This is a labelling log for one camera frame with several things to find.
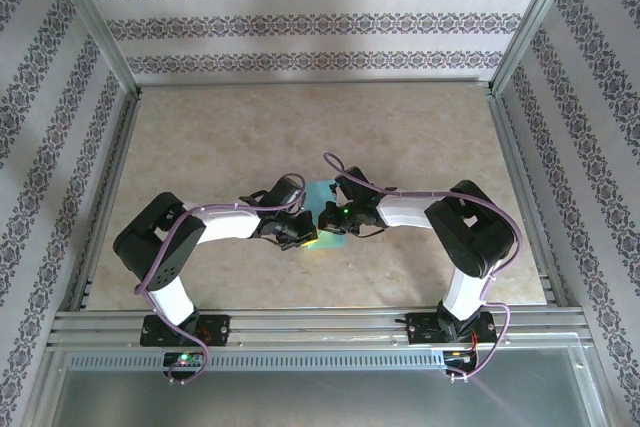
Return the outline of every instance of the perforated metal strip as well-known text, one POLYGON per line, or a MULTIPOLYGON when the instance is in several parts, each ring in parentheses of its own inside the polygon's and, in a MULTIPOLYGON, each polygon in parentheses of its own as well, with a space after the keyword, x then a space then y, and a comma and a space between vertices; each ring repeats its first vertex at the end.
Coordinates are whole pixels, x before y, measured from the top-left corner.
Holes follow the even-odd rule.
MULTIPOLYGON (((72 371, 142 372, 162 369, 163 354, 138 352, 76 353, 72 371)), ((411 352, 216 352, 209 371, 336 371, 336 370, 425 370, 444 366, 442 351, 411 352)), ((190 365, 184 370, 192 370, 190 365)))

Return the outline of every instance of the black mounting bracket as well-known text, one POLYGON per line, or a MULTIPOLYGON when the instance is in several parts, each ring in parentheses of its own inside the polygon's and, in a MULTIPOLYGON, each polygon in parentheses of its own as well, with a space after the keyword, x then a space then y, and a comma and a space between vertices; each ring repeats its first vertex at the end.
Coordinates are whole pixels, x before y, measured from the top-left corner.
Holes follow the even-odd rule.
MULTIPOLYGON (((201 314, 195 325, 194 335, 210 347, 225 347, 229 339, 228 315, 201 314)), ((155 315, 147 315, 140 334, 142 347, 198 347, 197 344, 175 333, 155 315)))
POLYGON ((406 314, 402 323, 406 324, 409 345, 470 342, 472 332, 478 335, 479 343, 495 343, 498 340, 491 312, 480 312, 476 320, 470 324, 467 335, 460 335, 456 340, 452 340, 450 335, 442 329, 439 319, 440 314, 436 312, 406 314))

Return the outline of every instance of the marble floor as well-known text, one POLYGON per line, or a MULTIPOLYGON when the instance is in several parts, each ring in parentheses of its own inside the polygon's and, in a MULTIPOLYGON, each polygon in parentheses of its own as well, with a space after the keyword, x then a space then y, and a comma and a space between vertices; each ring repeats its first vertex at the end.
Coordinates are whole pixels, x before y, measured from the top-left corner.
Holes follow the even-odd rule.
MULTIPOLYGON (((116 235, 158 193, 232 202, 286 172, 329 180, 330 150, 374 183, 448 190, 476 182, 522 226, 480 86, 456 83, 145 89, 88 308, 146 309, 116 235)), ((441 300, 453 271, 432 231, 389 229, 335 250, 261 240, 200 245, 181 278, 199 308, 414 306, 441 300)), ((488 300, 545 303, 529 245, 488 300)))

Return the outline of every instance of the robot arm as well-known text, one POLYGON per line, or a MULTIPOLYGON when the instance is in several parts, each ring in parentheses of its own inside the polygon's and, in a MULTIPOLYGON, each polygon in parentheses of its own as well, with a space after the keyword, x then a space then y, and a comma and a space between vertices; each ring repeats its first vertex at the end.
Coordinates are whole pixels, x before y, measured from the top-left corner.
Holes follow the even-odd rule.
MULTIPOLYGON (((193 334, 198 311, 187 295, 180 272, 198 244, 219 239, 263 238, 282 250, 317 239, 311 212, 260 211, 287 204, 299 196, 302 187, 282 177, 271 191, 242 197, 237 208, 195 212, 176 230, 147 289, 156 308, 169 322, 193 334)), ((163 237, 176 220, 196 204, 180 201, 170 192, 158 195, 118 235, 113 249, 124 265, 142 282, 163 244, 163 237)))
MULTIPOLYGON (((368 182, 357 167, 346 172, 368 182)), ((490 209, 457 198, 386 195, 343 175, 336 178, 336 187, 348 202, 341 206, 327 202, 319 216, 320 230, 356 236, 360 236, 362 225, 376 226, 380 231, 399 226, 435 230, 455 266, 447 293, 438 305, 438 324, 451 341, 466 337, 483 305, 491 272, 513 246, 514 235, 505 220, 490 209)), ((492 203, 468 180, 451 191, 492 203)))

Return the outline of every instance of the damask patterned wallpaper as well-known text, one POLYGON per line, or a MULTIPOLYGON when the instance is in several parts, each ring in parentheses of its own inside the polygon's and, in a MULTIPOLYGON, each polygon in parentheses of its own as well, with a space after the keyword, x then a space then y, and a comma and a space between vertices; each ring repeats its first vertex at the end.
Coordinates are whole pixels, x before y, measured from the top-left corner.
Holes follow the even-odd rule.
POLYGON ((20 425, 124 94, 70 0, 0 0, 0 426, 20 425))
POLYGON ((530 0, 95 0, 141 84, 489 80, 530 0))
POLYGON ((564 288, 640 425, 640 0, 555 0, 503 92, 564 288))

